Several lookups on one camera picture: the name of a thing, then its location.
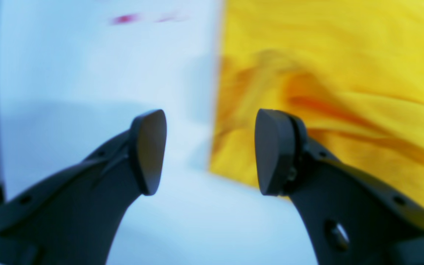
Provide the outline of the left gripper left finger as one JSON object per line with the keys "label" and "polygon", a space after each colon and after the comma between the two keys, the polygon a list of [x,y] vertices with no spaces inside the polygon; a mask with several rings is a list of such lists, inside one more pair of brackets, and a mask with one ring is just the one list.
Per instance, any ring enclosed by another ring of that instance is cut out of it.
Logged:
{"label": "left gripper left finger", "polygon": [[106,264],[128,207],[158,190],[166,138],[165,112],[143,113],[80,163],[0,205],[0,264]]}

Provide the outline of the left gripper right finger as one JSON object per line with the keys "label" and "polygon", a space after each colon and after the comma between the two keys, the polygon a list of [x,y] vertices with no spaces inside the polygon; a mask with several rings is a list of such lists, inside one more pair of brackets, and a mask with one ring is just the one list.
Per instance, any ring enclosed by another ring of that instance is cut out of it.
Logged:
{"label": "left gripper right finger", "polygon": [[320,265],[424,265],[424,208],[342,163],[299,117],[260,109],[255,156],[261,193],[290,198]]}

